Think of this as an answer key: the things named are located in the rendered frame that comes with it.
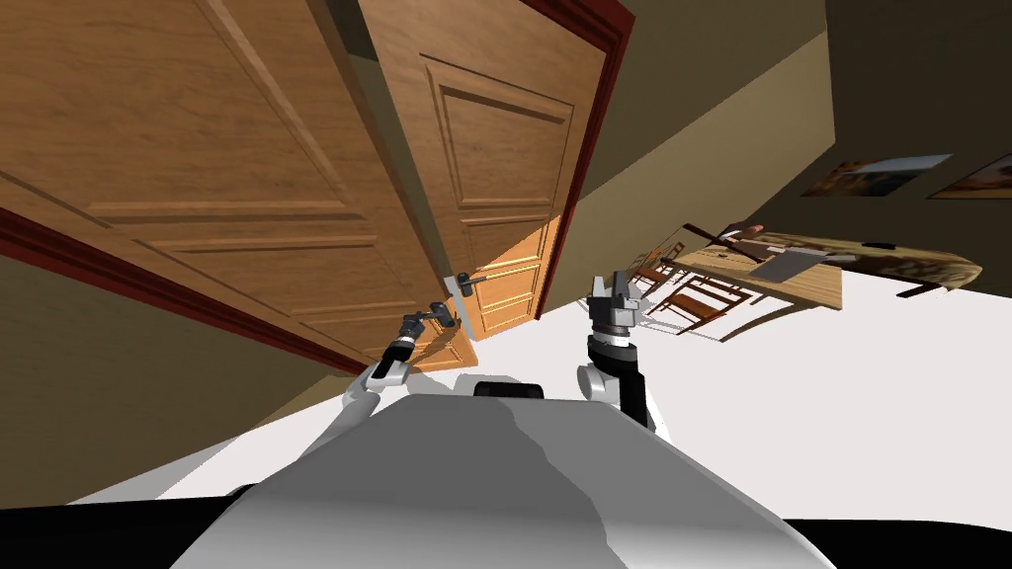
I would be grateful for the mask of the brown patterned sofa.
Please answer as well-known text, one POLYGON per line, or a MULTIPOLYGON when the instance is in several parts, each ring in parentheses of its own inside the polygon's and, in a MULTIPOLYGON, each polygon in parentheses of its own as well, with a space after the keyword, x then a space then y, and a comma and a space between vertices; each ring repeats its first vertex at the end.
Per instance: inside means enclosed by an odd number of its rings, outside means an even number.
POLYGON ((956 254, 895 246, 763 231, 751 238, 776 247, 800 247, 851 256, 850 261, 829 260, 844 271, 916 284, 899 294, 910 297, 936 288, 954 290, 972 283, 982 272, 974 262, 956 254))

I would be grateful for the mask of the light wooden table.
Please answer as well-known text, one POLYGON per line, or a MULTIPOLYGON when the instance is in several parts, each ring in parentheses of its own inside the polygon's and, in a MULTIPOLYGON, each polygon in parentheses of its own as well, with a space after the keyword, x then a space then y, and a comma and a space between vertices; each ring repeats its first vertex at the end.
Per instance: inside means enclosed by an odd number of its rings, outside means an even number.
POLYGON ((783 282, 772 282, 751 274, 784 252, 782 246, 744 239, 683 253, 672 260, 672 266, 723 284, 734 284, 760 298, 777 298, 804 307, 843 308, 842 270, 835 266, 818 262, 783 282))

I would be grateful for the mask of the brown wooden chair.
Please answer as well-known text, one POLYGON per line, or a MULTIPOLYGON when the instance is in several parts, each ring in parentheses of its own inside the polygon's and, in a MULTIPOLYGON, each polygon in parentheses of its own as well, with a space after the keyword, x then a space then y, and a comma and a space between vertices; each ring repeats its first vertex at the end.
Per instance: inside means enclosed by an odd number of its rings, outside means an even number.
POLYGON ((665 310, 677 313, 690 321, 688 326, 677 332, 682 335, 716 321, 751 298, 749 291, 736 284, 725 284, 705 277, 691 277, 678 284, 656 306, 646 311, 645 315, 665 310))
POLYGON ((662 284, 667 283, 671 279, 674 272, 674 267, 671 265, 670 257, 673 250, 674 247, 670 250, 655 249, 645 254, 640 262, 640 265, 629 277, 628 283, 648 283, 649 287, 643 293, 643 296, 647 296, 660 288, 662 284))

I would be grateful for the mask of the wall picture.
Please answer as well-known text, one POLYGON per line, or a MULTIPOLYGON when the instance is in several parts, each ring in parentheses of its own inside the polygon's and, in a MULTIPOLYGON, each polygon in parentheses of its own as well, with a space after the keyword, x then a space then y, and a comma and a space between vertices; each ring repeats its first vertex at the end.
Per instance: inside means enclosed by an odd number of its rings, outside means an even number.
POLYGON ((1012 200, 1012 153, 939 190, 929 200, 1012 200))
POLYGON ((881 198, 951 158, 951 154, 843 162, 802 193, 803 198, 881 198))

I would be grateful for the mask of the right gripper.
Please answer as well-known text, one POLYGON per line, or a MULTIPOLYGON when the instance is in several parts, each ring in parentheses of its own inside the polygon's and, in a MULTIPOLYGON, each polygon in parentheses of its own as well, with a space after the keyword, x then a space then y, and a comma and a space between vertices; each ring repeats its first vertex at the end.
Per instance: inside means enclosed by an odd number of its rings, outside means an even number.
POLYGON ((624 270, 613 273, 611 296, 606 286, 606 278, 593 278, 593 296, 586 298, 588 313, 595 326, 634 327, 639 298, 630 295, 629 280, 624 270))

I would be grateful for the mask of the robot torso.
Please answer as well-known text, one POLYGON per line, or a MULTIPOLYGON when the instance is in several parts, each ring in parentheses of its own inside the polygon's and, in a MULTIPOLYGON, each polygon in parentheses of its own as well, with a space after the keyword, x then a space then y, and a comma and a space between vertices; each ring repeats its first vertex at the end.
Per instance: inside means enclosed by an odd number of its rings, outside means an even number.
POLYGON ((606 403, 349 401, 171 569, 835 569, 606 403))

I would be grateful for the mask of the brown wooden door leaf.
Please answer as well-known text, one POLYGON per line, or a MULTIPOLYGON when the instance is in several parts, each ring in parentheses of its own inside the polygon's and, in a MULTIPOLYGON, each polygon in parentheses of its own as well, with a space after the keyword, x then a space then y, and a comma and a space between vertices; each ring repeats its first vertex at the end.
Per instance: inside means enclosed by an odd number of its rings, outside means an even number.
POLYGON ((0 0, 0 252, 352 372, 449 299, 327 0, 0 0))
POLYGON ((524 0, 358 0, 476 339, 529 322, 605 62, 524 0))

